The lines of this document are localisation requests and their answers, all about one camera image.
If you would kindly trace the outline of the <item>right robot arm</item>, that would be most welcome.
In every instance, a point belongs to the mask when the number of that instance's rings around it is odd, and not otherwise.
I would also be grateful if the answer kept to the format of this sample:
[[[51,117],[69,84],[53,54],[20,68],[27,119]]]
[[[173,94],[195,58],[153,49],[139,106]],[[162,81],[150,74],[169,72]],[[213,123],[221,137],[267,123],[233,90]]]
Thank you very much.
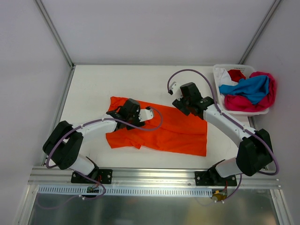
[[[217,162],[197,175],[197,185],[224,186],[235,175],[252,176],[273,161],[270,135],[266,130],[257,131],[225,113],[213,98],[202,97],[193,82],[184,85],[173,82],[168,92],[176,97],[173,106],[186,116],[193,114],[214,125],[238,147],[236,157]]]

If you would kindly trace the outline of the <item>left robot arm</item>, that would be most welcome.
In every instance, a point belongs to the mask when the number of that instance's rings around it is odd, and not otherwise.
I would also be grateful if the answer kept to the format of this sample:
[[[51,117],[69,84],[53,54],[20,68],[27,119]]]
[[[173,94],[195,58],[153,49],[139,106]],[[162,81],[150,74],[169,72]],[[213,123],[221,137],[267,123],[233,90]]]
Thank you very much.
[[[80,154],[83,142],[118,130],[131,130],[145,126],[154,113],[148,106],[141,108],[140,103],[128,99],[123,105],[107,111],[96,122],[90,121],[81,125],[61,121],[44,143],[43,152],[61,170],[71,169],[73,182],[93,183],[101,181],[99,167],[87,156]]]

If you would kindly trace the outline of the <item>orange t shirt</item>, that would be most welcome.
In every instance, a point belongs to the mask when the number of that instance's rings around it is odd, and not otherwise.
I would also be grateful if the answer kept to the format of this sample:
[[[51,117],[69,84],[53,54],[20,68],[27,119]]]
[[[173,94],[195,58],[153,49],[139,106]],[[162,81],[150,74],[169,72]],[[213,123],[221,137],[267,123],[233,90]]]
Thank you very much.
[[[207,155],[208,124],[206,121],[191,114],[186,116],[173,107],[140,100],[138,102],[142,109],[151,106],[159,110],[163,117],[161,127],[155,131],[134,128],[107,133],[106,140],[112,149],[147,147],[153,150],[201,157]]]

